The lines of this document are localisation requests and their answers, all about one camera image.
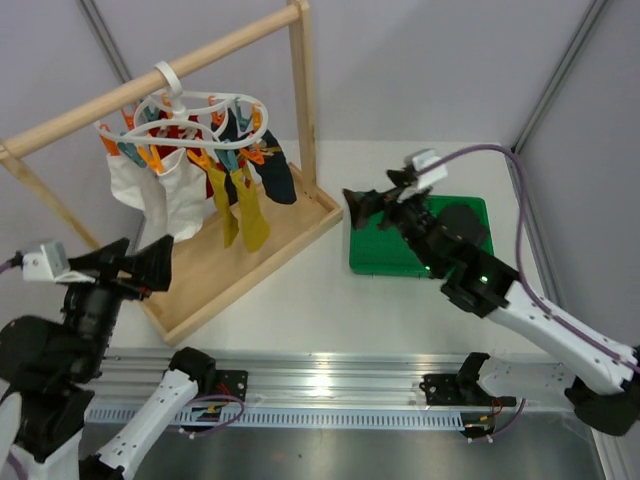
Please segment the white plastic clip hanger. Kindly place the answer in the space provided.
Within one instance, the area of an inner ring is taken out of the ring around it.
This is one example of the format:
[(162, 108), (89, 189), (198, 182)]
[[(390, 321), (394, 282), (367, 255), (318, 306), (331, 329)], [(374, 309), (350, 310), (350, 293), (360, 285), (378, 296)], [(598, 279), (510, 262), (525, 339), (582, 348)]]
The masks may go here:
[[(244, 94), (187, 91), (168, 63), (159, 62), (155, 69), (167, 85), (144, 98), (132, 114), (122, 114), (126, 131), (116, 134), (106, 124), (94, 123), (109, 154), (122, 154), (157, 175), (164, 168), (156, 145), (173, 145), (185, 150), (199, 148), (201, 156), (190, 154), (190, 157), (205, 170), (210, 162), (225, 165), (229, 172), (240, 169), (251, 159), (262, 162), (258, 142), (268, 126), (268, 110), (262, 102)], [(228, 109), (237, 119), (240, 134), (237, 141), (219, 139), (227, 125)], [(203, 138), (187, 140), (150, 135), (151, 129), (170, 125), (200, 129)]]

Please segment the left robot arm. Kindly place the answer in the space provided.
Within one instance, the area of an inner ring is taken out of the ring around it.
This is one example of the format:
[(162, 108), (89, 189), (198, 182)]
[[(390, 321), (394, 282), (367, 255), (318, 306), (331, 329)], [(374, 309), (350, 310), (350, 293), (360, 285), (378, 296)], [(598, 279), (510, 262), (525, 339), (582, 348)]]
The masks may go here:
[(175, 353), (160, 383), (129, 423), (97, 453), (79, 457), (85, 418), (120, 308), (168, 291), (174, 239), (165, 235), (135, 254), (121, 238), (70, 258), (61, 243), (41, 240), (1, 269), (20, 268), (26, 281), (61, 284), (59, 322), (34, 315), (1, 330), (1, 378), (8, 384), (2, 455), (29, 479), (131, 479), (162, 432), (187, 404), (217, 387), (215, 360), (187, 347)]

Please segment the white sock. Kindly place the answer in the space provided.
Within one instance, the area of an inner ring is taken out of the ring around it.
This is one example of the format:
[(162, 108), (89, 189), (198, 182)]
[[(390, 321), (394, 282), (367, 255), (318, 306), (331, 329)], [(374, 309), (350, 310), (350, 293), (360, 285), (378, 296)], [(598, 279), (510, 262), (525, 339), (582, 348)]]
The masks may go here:
[(107, 154), (106, 163), (113, 197), (126, 206), (142, 211), (148, 222), (165, 230), (166, 192), (156, 176), (126, 156)]
[(158, 175), (165, 190), (167, 233), (176, 243), (192, 238), (202, 228), (206, 196), (205, 172), (189, 161), (180, 148), (161, 160)]

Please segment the yellow sock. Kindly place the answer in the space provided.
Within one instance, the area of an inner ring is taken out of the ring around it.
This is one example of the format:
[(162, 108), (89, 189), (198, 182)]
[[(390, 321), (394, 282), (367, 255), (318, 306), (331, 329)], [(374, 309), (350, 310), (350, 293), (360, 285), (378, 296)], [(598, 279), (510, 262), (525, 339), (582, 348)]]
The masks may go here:
[(207, 167), (207, 175), (213, 189), (216, 209), (222, 219), (223, 245), (225, 248), (229, 248), (239, 233), (239, 224), (231, 212), (231, 197), (225, 185), (228, 175), (212, 162)]
[(270, 236), (270, 226), (262, 214), (256, 183), (247, 164), (231, 173), (236, 189), (241, 232), (248, 252), (259, 251)]

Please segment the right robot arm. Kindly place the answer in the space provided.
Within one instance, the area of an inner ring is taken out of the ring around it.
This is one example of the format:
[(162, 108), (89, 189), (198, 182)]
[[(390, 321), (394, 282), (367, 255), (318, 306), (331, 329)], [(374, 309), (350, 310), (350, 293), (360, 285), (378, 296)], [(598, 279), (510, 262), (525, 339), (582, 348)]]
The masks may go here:
[(588, 427), (622, 437), (639, 421), (639, 350), (605, 340), (536, 294), (522, 275), (485, 251), (489, 229), (466, 202), (434, 209), (429, 192), (407, 199), (400, 171), (387, 191), (342, 191), (353, 230), (378, 219), (395, 229), (451, 304), (501, 325), (552, 356), (550, 363), (518, 362), (472, 352), (454, 374), (426, 374), (420, 384), (430, 405), (514, 407), (526, 401), (569, 408)]

